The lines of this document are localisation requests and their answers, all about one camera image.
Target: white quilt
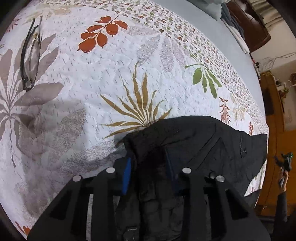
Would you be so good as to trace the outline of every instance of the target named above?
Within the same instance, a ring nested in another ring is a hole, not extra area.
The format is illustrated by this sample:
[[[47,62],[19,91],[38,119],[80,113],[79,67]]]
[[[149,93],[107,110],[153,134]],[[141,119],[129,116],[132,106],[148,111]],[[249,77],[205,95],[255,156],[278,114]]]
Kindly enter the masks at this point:
[[[43,16],[35,87],[20,55]],[[268,127],[224,55],[190,23],[151,1],[32,1],[0,42],[0,202],[26,237],[75,174],[125,155],[115,143],[162,118],[209,115],[250,135]],[[246,195],[262,187],[266,164]]]

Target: wall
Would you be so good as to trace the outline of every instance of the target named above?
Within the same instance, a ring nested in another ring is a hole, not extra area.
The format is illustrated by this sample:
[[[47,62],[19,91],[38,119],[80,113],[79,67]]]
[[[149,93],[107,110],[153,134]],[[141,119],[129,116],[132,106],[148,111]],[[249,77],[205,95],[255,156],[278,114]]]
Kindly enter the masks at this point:
[[[291,52],[296,52],[296,38],[286,22],[275,25],[269,34],[271,35],[271,40],[252,53],[252,57],[256,62],[263,63],[264,58],[275,58]],[[274,63],[274,68],[293,60],[296,60],[296,55],[286,59],[277,59]]]
[[[271,72],[274,74],[276,79],[279,79],[280,82],[286,82],[288,87],[291,85],[291,82],[288,82],[291,73],[296,72],[296,60],[286,63],[280,67],[273,68]],[[290,88],[290,92],[287,93],[283,105],[285,110],[285,130],[294,130],[296,129],[296,86]]]

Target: round metal bolt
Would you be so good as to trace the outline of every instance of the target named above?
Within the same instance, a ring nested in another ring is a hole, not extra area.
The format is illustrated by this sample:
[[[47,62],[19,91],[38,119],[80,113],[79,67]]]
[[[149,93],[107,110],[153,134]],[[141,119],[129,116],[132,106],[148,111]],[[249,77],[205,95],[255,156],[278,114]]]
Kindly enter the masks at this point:
[[[76,175],[76,176],[74,176],[74,177],[72,178],[72,180],[73,180],[74,182],[79,182],[79,181],[81,180],[81,176]]]
[[[221,182],[221,183],[225,181],[225,178],[223,176],[217,176],[216,179],[218,182]]]
[[[108,168],[106,169],[106,172],[107,172],[107,173],[114,173],[114,172],[115,172],[115,168],[114,168],[114,167],[108,167]]]
[[[190,174],[191,173],[191,169],[189,167],[184,167],[182,169],[182,172],[185,173],[185,174]]]

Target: curtain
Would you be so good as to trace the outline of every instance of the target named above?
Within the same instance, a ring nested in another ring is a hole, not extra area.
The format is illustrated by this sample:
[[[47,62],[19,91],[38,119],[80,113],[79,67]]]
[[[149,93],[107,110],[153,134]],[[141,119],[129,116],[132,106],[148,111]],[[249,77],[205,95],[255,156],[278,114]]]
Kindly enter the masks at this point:
[[[270,31],[275,25],[284,21],[279,12],[271,6],[266,0],[247,0],[255,10],[255,12],[262,18],[262,21]]]

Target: bedspread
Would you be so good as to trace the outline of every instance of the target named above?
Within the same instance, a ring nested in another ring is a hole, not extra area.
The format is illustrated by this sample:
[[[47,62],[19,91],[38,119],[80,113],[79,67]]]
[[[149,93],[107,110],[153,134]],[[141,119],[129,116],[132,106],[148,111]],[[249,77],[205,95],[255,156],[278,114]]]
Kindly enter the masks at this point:
[[[23,40],[41,15],[38,74],[25,92]],[[115,144],[130,131],[208,115],[268,134],[225,56],[152,1],[32,1],[0,44],[0,202],[24,237],[73,175],[94,176],[124,156]],[[265,168],[245,195],[262,187]]]

